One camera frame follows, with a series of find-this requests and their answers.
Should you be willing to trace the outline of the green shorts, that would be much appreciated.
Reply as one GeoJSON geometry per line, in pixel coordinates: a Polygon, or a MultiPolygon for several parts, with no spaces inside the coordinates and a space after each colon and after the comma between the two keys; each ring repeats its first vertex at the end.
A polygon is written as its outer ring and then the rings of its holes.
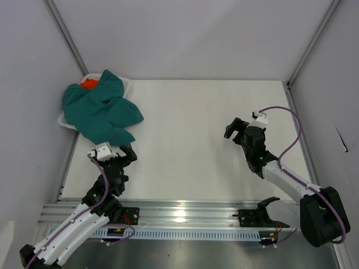
{"type": "Polygon", "coordinates": [[[63,95],[65,119],[96,145],[104,142],[111,146],[133,143],[135,137],[126,128],[141,123],[144,116],[123,94],[123,82],[107,69],[92,90],[71,84],[63,95]]]}

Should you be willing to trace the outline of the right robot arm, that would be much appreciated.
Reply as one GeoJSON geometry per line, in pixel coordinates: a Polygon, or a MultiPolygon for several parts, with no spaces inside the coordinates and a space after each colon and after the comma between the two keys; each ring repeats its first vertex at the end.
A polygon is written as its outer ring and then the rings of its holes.
{"type": "Polygon", "coordinates": [[[299,229],[313,246],[341,244],[351,227],[339,193],[333,187],[305,182],[279,163],[278,157],[266,149],[265,131],[268,119],[255,118],[251,123],[235,118],[226,126],[224,138],[242,147],[248,168],[283,192],[292,202],[270,197],[257,204],[256,219],[263,226],[299,229]]]}

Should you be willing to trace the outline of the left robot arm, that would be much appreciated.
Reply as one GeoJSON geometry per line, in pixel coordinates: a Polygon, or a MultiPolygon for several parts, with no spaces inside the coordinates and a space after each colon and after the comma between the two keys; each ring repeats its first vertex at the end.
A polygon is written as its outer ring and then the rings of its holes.
{"type": "Polygon", "coordinates": [[[129,180],[124,168],[136,161],[137,155],[130,144],[120,146],[119,150],[123,155],[114,152],[105,142],[88,153],[100,176],[74,212],[51,234],[36,245],[27,244],[21,248],[24,268],[61,268],[81,244],[105,226],[131,230],[125,240],[135,235],[135,228],[118,197],[129,180]]]}

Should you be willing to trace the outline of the orange shorts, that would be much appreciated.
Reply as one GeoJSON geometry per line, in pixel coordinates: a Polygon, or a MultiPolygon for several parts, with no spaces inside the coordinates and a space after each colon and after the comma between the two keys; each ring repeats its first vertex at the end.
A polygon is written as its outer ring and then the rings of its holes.
{"type": "Polygon", "coordinates": [[[99,82],[98,80],[92,78],[86,78],[85,81],[80,83],[80,86],[85,89],[92,90],[98,85],[98,82],[99,82]]]}

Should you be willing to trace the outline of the white plastic basket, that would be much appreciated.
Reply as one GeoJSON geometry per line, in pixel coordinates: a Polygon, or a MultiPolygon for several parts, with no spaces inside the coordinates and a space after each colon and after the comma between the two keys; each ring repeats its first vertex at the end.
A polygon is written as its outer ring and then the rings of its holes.
{"type": "MultiPolygon", "coordinates": [[[[84,78],[81,80],[80,83],[83,83],[86,81],[86,79],[92,79],[92,80],[99,80],[101,77],[101,73],[89,73],[87,75],[84,76],[84,78]]],[[[130,79],[128,78],[124,78],[124,77],[120,77],[118,76],[118,78],[123,82],[123,86],[124,86],[124,94],[123,97],[125,98],[130,90],[130,79]]],[[[65,115],[64,112],[62,112],[58,119],[57,119],[57,123],[61,126],[61,127],[65,127],[74,131],[77,131],[76,127],[73,125],[70,125],[67,123],[66,119],[65,119],[65,115]]]]}

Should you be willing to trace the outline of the right table edge rail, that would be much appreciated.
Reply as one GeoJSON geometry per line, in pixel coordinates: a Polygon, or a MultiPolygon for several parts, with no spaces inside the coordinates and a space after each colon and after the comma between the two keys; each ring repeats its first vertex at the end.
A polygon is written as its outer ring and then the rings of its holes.
{"type": "MultiPolygon", "coordinates": [[[[282,85],[283,85],[283,88],[284,88],[284,92],[286,94],[286,98],[287,98],[289,108],[292,111],[294,111],[297,115],[299,115],[299,112],[298,112],[297,107],[296,107],[295,102],[294,102],[292,91],[291,91],[290,87],[288,86],[288,83],[285,82],[285,81],[282,81],[282,85]]],[[[306,139],[305,134],[304,134],[303,123],[301,123],[301,130],[302,130],[302,133],[300,135],[299,142],[300,142],[301,150],[302,150],[302,153],[303,153],[304,161],[305,161],[305,164],[306,164],[306,168],[307,168],[307,171],[309,173],[309,177],[310,177],[311,181],[314,184],[320,185],[320,181],[319,181],[319,177],[318,177],[317,170],[316,170],[316,167],[315,167],[315,163],[314,163],[314,160],[312,158],[312,155],[311,155],[311,152],[310,152],[310,149],[309,149],[309,145],[307,143],[307,139],[306,139]]]]}

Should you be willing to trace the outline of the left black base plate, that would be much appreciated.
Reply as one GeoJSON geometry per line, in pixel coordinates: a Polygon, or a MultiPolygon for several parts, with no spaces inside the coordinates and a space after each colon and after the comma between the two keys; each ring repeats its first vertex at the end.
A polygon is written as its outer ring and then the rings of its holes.
{"type": "Polygon", "coordinates": [[[118,222],[136,226],[139,223],[140,209],[138,207],[123,207],[118,222]]]}

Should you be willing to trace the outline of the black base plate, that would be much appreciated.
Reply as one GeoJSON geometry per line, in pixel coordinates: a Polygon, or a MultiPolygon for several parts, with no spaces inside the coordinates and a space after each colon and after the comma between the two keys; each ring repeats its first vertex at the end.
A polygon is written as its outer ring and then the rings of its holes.
{"type": "Polygon", "coordinates": [[[289,228],[288,224],[274,221],[268,215],[267,206],[279,200],[278,197],[267,198],[260,201],[256,209],[239,209],[232,216],[238,218],[242,228],[289,228]]]}
{"type": "Polygon", "coordinates": [[[138,207],[123,207],[118,222],[136,226],[139,223],[140,209],[138,207]]]}

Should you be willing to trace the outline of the aluminium mounting rail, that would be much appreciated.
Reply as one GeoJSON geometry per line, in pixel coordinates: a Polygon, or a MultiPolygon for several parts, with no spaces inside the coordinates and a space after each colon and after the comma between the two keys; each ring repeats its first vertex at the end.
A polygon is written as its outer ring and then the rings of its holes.
{"type": "MultiPolygon", "coordinates": [[[[238,210],[254,210],[259,201],[135,200],[119,199],[124,207],[139,208],[138,226],[161,228],[239,228],[238,210]]],[[[80,199],[60,199],[43,206],[39,226],[62,223],[73,213],[80,199]]],[[[299,228],[299,208],[293,201],[276,201],[267,207],[271,219],[299,228]]]]}

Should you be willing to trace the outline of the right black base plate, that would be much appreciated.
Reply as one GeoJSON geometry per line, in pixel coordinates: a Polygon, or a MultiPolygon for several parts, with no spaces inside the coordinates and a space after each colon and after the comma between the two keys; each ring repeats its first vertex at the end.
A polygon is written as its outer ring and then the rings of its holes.
{"type": "Polygon", "coordinates": [[[232,216],[238,218],[242,228],[289,228],[288,224],[274,221],[268,215],[267,206],[279,200],[278,197],[267,198],[260,201],[256,209],[239,209],[232,216]]]}

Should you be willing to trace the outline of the right aluminium frame post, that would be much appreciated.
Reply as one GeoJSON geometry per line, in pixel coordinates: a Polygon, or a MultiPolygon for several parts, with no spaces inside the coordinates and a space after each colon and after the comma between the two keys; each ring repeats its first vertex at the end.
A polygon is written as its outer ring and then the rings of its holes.
{"type": "Polygon", "coordinates": [[[341,0],[334,0],[331,1],[329,8],[325,12],[323,18],[320,20],[318,27],[316,28],[313,36],[310,39],[307,47],[304,50],[298,64],[296,65],[294,71],[292,72],[290,78],[288,79],[286,85],[290,89],[297,77],[300,75],[302,70],[304,69],[306,63],[310,59],[312,53],[314,52],[315,48],[317,47],[320,39],[323,37],[326,29],[329,27],[331,20],[333,19],[336,11],[340,7],[343,1],[341,0]]]}

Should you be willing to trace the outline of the aluminium frame post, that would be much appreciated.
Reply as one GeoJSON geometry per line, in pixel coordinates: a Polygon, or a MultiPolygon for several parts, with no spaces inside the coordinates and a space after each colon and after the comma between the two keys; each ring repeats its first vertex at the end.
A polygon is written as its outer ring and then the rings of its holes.
{"type": "Polygon", "coordinates": [[[89,73],[81,55],[79,50],[77,49],[73,38],[70,34],[70,32],[68,31],[65,21],[63,20],[55,1],[53,0],[44,0],[43,1],[44,5],[46,6],[51,18],[53,19],[64,43],[66,44],[68,50],[70,51],[70,54],[72,55],[75,63],[77,64],[78,68],[80,69],[81,73],[83,75],[87,75],[89,73]]]}
{"type": "Polygon", "coordinates": [[[302,70],[304,69],[306,63],[310,59],[312,53],[314,52],[315,48],[317,47],[320,39],[323,37],[326,29],[329,27],[331,20],[333,19],[336,11],[340,7],[343,1],[341,0],[334,0],[331,1],[329,8],[325,12],[323,18],[320,20],[318,27],[316,28],[313,36],[310,39],[307,47],[304,50],[298,64],[296,65],[294,71],[292,72],[290,78],[288,79],[286,85],[290,89],[297,77],[300,75],[302,70]]]}

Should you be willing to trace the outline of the left aluminium frame post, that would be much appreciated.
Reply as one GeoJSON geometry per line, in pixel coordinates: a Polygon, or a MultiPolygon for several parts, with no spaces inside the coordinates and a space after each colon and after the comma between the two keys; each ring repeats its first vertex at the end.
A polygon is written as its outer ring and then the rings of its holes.
{"type": "Polygon", "coordinates": [[[81,73],[83,75],[87,75],[89,73],[81,55],[79,50],[77,49],[73,38],[70,34],[70,32],[68,31],[65,21],[63,20],[55,1],[53,0],[44,0],[43,1],[44,5],[46,6],[51,18],[53,19],[64,43],[66,44],[68,50],[70,51],[70,54],[72,55],[75,63],[77,64],[78,68],[80,69],[81,73]]]}

